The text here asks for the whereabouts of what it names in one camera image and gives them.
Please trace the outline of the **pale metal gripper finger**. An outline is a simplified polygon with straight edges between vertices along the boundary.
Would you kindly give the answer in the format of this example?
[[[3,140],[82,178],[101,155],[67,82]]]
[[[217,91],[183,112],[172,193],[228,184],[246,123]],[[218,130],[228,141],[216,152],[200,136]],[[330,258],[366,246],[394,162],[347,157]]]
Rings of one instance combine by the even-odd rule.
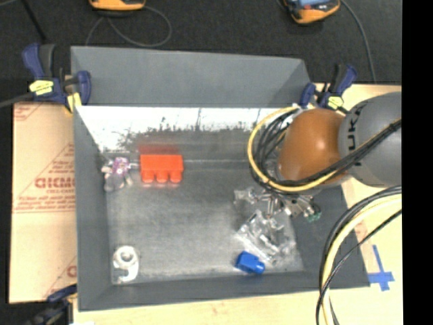
[[[280,230],[281,224],[278,223],[274,218],[268,218],[263,215],[260,210],[255,210],[255,212],[249,218],[249,224],[256,228],[262,228],[267,230]]]
[[[240,201],[247,202],[249,204],[256,204],[260,201],[264,201],[268,199],[268,195],[262,191],[257,192],[254,187],[248,187],[244,190],[234,190],[234,203],[238,203]]]

